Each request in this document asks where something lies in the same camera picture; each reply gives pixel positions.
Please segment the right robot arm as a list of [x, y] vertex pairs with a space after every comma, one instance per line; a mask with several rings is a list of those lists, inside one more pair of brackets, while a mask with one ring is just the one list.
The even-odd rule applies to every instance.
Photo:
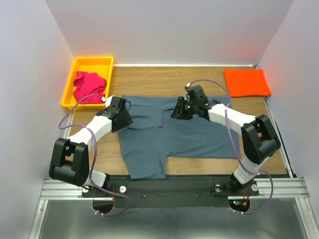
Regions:
[[242, 136], [244, 158], [230, 176], [229, 190], [239, 194], [259, 175], [262, 165], [275, 153], [281, 143], [266, 115], [258, 117], [235, 111], [217, 100], [208, 100], [201, 86], [185, 86], [186, 95], [178, 97], [171, 118], [191, 120], [197, 115], [210, 122], [227, 127]]

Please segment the grey-blue t-shirt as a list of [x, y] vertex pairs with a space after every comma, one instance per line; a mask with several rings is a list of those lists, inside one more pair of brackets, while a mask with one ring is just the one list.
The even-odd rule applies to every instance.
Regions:
[[125, 165], [133, 180], [159, 180], [167, 176], [166, 159], [172, 157], [234, 159], [238, 134], [197, 115], [172, 119], [177, 97], [128, 96], [133, 122], [117, 132]]

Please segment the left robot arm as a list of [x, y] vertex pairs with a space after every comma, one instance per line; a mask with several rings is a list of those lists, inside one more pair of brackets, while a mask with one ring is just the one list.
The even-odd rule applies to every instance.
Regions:
[[95, 187], [112, 196], [124, 197], [111, 190], [109, 175], [94, 170], [97, 142], [106, 134], [116, 132], [133, 121], [126, 108], [127, 100], [115, 96], [101, 98], [105, 109], [99, 111], [87, 124], [70, 124], [59, 129], [81, 127], [76, 134], [55, 141], [49, 177], [79, 187]]

